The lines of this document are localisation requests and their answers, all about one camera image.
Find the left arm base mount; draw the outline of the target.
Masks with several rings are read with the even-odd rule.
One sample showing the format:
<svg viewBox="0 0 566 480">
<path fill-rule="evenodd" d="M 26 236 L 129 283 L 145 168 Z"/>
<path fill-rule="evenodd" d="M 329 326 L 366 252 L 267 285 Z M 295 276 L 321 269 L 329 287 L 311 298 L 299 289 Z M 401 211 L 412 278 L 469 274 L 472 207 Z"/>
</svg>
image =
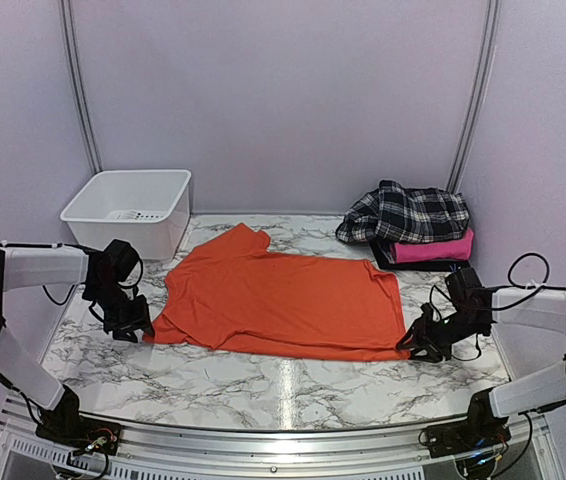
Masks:
<svg viewBox="0 0 566 480">
<path fill-rule="evenodd" d="M 70 446 L 82 452 L 87 452 L 89 445 L 96 442 L 99 438 L 104 438 L 105 443 L 99 448 L 94 447 L 94 450 L 107 453 L 108 455 L 115 455 L 122 434 L 122 425 L 102 419 L 82 417 L 77 433 L 62 433 L 60 428 L 52 430 L 37 426 L 35 434 L 39 438 Z"/>
</svg>

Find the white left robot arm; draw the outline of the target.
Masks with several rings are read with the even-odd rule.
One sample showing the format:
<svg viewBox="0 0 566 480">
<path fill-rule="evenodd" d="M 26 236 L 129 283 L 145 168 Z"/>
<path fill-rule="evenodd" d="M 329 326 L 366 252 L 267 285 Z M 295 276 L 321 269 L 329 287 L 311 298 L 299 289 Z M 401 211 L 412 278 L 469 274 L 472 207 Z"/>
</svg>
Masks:
<svg viewBox="0 0 566 480">
<path fill-rule="evenodd" d="M 118 341 L 136 343 L 153 335 L 149 307 L 139 292 L 143 261 L 133 246 L 115 239 L 104 249 L 73 244 L 0 242 L 0 383 L 37 408 L 40 427 L 69 445 L 88 438 L 89 423 L 80 415 L 78 395 L 48 373 L 13 333 L 9 310 L 21 291 L 39 287 L 82 288 L 82 298 L 102 330 Z"/>
</svg>

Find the orange garment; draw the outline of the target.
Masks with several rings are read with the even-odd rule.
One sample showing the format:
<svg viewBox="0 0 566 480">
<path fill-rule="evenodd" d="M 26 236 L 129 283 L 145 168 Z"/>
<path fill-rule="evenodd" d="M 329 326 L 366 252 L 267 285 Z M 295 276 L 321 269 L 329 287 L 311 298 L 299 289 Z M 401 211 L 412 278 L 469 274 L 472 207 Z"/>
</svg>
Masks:
<svg viewBox="0 0 566 480">
<path fill-rule="evenodd" d="M 195 247 L 165 279 L 168 300 L 144 341 L 336 361 L 405 360 L 396 276 L 369 260 L 269 251 L 239 224 Z"/>
</svg>

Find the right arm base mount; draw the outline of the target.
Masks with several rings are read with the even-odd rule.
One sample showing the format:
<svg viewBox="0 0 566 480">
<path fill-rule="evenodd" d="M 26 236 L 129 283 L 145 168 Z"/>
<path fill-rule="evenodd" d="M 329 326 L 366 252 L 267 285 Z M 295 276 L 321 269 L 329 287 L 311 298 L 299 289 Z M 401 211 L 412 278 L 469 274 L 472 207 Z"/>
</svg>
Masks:
<svg viewBox="0 0 566 480">
<path fill-rule="evenodd" d="M 476 426 L 468 420 L 429 425 L 418 437 L 432 458 L 482 450 L 502 445 L 510 439 L 510 430 L 502 422 Z"/>
</svg>

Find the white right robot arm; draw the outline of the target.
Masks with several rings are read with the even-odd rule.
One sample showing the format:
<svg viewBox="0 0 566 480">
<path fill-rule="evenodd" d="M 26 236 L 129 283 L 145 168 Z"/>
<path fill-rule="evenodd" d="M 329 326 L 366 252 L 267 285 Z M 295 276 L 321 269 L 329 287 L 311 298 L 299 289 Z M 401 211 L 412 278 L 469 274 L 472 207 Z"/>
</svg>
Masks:
<svg viewBox="0 0 566 480">
<path fill-rule="evenodd" d="M 454 311 L 442 319 L 423 305 L 396 348 L 412 360 L 437 363 L 451 359 L 454 345 L 466 338 L 496 336 L 513 378 L 473 395 L 458 428 L 465 446 L 482 446 L 512 415 L 566 404 L 566 287 L 465 287 L 449 299 Z"/>
</svg>

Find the black white plaid skirt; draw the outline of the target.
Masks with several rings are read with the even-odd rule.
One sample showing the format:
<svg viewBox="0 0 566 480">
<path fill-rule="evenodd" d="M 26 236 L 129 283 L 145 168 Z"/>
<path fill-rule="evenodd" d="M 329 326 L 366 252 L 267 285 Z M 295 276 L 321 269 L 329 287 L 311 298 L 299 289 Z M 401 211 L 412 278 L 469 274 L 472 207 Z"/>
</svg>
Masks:
<svg viewBox="0 0 566 480">
<path fill-rule="evenodd" d="M 384 240 L 430 244 L 461 239 L 471 214 L 460 193 L 437 188 L 406 188 L 392 180 L 357 200 L 335 231 L 347 244 Z"/>
</svg>

